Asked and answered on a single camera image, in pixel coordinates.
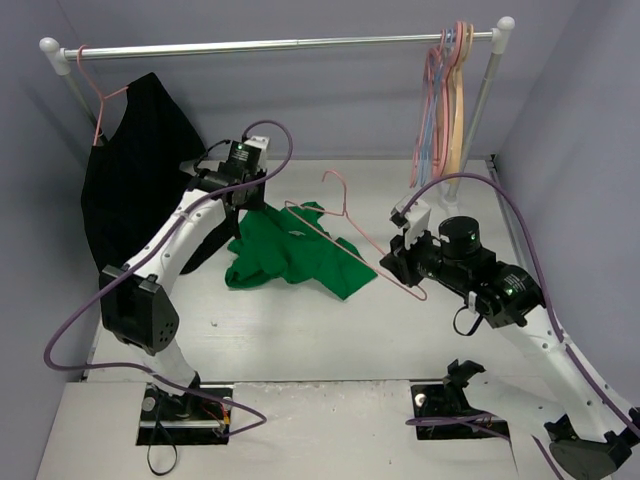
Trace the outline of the green t shirt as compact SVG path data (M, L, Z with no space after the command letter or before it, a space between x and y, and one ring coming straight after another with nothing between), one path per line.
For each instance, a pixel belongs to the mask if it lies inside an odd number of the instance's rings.
M373 281L377 274L358 260L352 243L326 239L322 216L316 202L248 212L239 223L240 237L228 245L236 258L226 270L226 285L251 289L278 278L291 285L315 280L345 300Z

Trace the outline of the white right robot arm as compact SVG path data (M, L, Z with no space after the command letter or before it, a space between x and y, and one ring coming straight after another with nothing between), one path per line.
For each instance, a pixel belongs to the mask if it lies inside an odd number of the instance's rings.
M639 443L639 411L561 331L534 278L484 248L471 217L444 220L436 237L426 218L393 214L391 220L402 232L381 265L406 286L430 279L459 296L478 323L487 323L521 352L555 397L547 401L492 377L479 363L455 360L439 407L451 414L484 411L526 430L574 479L616 472Z

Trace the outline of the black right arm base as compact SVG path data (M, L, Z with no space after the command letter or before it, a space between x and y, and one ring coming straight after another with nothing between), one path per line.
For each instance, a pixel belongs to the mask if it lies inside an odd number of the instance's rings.
M485 368L474 361L454 360L442 380L410 387L413 416L406 425L414 428L419 441L511 441L505 420L472 407L464 395L469 380L484 372Z

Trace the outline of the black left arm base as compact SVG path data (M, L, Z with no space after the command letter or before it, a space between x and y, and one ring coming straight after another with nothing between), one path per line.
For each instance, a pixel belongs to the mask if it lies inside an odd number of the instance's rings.
M138 446L227 445L231 407L185 394L169 396L147 384L141 402Z

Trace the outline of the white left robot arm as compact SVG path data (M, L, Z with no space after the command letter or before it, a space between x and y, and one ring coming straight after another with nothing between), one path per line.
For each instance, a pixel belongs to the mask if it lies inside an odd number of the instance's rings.
M100 287L132 273L101 298L102 324L156 375L155 410L165 419L187 420L202 403L195 390L200 377L176 340L179 315L170 293L180 275L197 269L238 235L240 211L263 207L263 186L231 188L266 175L269 144L265 136L232 142L227 160L215 170L196 170L178 206L136 255L100 273Z

